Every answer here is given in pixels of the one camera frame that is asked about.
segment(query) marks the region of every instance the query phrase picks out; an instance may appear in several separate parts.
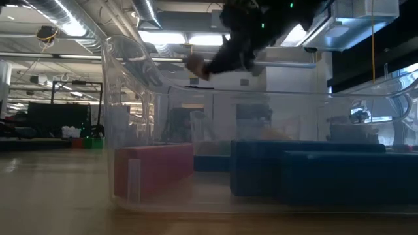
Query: transparent plastic wall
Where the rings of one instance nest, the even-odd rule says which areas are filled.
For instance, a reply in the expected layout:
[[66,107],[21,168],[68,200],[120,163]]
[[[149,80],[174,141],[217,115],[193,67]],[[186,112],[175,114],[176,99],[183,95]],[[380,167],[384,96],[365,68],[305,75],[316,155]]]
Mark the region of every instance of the transparent plastic wall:
[[[194,172],[189,181],[191,196],[181,202],[120,198],[114,194],[117,149],[193,142],[195,156],[229,157],[231,140],[381,143],[388,149],[414,146],[418,141],[417,73],[345,95],[193,89],[177,86],[163,76],[144,45],[131,39],[111,37],[104,49],[110,194],[117,204],[127,208],[301,210],[270,199],[236,198],[229,189],[228,173],[219,172]],[[132,112],[133,106],[138,112]]]

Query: pink foam block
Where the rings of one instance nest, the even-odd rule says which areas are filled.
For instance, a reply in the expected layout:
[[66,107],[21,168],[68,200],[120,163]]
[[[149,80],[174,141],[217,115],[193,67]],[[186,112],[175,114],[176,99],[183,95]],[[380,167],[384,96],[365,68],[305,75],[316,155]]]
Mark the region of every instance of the pink foam block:
[[191,144],[115,150],[114,194],[120,198],[142,202],[159,197],[192,174]]

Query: wooden floor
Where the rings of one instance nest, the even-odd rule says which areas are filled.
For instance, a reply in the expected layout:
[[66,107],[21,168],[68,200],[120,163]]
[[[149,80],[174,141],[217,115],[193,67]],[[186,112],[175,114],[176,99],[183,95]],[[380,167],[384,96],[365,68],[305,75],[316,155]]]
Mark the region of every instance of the wooden floor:
[[97,150],[0,153],[0,234],[418,234],[412,215],[138,213],[108,200]]

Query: green object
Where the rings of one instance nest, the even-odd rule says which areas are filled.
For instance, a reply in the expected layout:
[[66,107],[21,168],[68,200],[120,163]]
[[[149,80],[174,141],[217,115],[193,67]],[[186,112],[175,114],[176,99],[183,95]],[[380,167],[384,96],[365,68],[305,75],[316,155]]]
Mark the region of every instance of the green object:
[[103,148],[103,139],[100,138],[83,138],[83,148],[101,149]]

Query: clear acrylic enclosure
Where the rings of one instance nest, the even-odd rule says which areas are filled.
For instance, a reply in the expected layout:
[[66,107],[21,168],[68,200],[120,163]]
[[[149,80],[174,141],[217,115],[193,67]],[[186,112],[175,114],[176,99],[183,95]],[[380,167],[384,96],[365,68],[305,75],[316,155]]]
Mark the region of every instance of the clear acrylic enclosure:
[[127,37],[104,46],[116,204],[172,212],[414,210],[417,73],[352,94],[262,93],[181,87],[161,64]]

